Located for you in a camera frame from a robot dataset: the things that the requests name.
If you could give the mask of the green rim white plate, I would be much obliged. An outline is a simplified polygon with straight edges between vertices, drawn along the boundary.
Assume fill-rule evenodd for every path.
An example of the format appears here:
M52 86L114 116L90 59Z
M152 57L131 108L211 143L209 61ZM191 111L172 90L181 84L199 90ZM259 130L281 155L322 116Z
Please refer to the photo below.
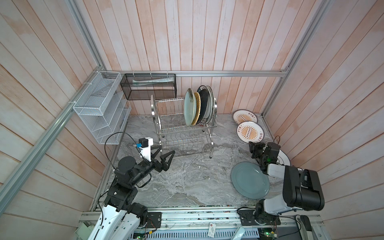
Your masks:
M211 94L210 94L210 99L208 100L208 106L207 106L206 114L204 115L203 120L198 125L208 124L209 120L210 120L210 115L211 115Z

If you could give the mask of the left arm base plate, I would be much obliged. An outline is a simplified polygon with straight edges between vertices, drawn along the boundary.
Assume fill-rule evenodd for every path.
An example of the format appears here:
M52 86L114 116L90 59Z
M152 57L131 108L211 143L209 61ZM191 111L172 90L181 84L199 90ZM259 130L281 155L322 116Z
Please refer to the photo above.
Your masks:
M162 212L149 212L146 218L146 228L158 229L162 224Z

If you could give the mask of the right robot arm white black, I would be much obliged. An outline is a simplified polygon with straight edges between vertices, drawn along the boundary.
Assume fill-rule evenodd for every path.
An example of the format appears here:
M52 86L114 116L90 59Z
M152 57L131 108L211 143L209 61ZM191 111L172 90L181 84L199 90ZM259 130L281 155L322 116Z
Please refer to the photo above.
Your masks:
M290 211L321 211L324 208L325 198L316 171L278 163L280 145L274 142L249 142L249 149L264 175L283 180L279 196L257 203L254 217L258 222L269 223Z

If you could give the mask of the dark blue glazed plate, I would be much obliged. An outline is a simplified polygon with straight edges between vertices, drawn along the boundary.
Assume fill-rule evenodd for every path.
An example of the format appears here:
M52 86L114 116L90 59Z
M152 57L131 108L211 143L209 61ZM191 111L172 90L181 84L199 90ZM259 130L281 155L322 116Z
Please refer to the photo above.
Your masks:
M201 110L200 110L199 118L197 121L197 124L200 124L200 122L204 118L204 115L206 114L208 100L210 99L210 94L206 86L200 86L197 92L199 93L200 99L201 99Z

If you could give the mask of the yellow woven bamboo tray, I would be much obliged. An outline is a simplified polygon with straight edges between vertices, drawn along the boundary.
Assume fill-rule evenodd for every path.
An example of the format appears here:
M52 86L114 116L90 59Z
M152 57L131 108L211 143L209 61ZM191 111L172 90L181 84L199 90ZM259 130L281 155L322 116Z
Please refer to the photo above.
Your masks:
M200 111L201 111L201 97L198 92L194 92L194 96L196 98L196 112L195 112L195 117L192 121L192 126L195 126L198 122L199 116L200 116Z

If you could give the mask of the light green flower plate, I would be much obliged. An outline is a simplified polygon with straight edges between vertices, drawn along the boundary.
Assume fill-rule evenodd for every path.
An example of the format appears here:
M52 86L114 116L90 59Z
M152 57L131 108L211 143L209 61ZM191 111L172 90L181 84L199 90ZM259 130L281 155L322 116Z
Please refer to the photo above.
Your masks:
M197 100L194 91L189 88L184 99L184 118L186 126L191 126L196 115Z

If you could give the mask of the silver metal dish rack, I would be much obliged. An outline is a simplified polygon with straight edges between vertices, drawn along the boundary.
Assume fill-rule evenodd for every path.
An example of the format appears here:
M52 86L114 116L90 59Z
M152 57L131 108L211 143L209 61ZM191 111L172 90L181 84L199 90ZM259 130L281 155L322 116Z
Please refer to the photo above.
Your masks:
M208 155L213 157L214 128L217 127L217 101L212 105L208 123L187 126L184 119L184 98L156 100L151 96L152 117L159 144L165 154L175 151L175 158Z

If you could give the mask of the cream floral plate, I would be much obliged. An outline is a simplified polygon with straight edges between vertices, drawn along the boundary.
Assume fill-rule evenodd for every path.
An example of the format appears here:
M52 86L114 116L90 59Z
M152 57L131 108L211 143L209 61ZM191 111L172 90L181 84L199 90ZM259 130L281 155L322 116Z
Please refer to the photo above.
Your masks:
M215 113L215 95L210 86L208 86L208 90L210 91L211 94L211 115L210 115L210 120L209 122L213 119L214 113Z

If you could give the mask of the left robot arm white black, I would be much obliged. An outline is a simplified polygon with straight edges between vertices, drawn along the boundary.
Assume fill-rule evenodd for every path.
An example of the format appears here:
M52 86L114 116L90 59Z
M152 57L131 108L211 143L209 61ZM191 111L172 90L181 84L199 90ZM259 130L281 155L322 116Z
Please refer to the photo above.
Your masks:
M122 158L115 170L115 178L107 191L107 197L101 209L100 217L88 237L89 240L127 240L138 227L148 223L148 208L134 202L138 193L137 184L153 170L167 171L174 158L170 151L156 160L162 147L156 147L150 153L150 161L137 163L132 156Z

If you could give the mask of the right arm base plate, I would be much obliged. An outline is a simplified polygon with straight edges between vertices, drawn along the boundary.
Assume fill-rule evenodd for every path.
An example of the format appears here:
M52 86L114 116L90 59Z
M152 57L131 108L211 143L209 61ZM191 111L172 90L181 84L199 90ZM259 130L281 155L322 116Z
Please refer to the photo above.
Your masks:
M281 221L278 216L266 213L258 213L254 209L239 209L237 214L240 217L242 226L264 226L264 225L280 225Z

